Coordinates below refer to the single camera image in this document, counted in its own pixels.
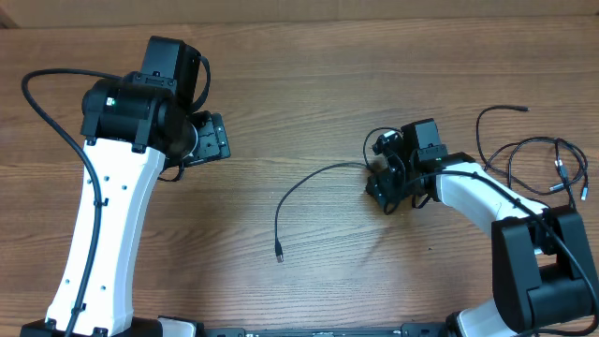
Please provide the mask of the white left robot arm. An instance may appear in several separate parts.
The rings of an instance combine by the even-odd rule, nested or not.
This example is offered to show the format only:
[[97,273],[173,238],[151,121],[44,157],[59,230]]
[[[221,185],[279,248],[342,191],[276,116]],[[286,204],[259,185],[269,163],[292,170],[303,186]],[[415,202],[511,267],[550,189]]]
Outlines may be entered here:
[[35,336],[201,336],[196,321],[134,314],[133,278],[149,200],[167,169],[226,159],[221,115],[204,110],[196,87],[210,65],[179,39],[151,37],[142,67],[97,73],[82,100],[84,165],[78,216],[62,281]]

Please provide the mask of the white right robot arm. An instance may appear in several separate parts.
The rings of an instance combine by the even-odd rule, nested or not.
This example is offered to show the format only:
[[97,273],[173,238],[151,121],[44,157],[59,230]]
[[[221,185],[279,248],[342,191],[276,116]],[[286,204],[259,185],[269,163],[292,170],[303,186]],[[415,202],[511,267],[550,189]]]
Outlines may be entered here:
[[598,328],[598,279],[580,214],[550,208],[490,177],[468,154],[449,154],[432,119],[380,127],[372,146],[386,168],[366,191],[394,212],[409,198],[440,202],[460,212],[491,239],[492,297],[450,315],[440,336],[563,336],[558,324],[583,317]]

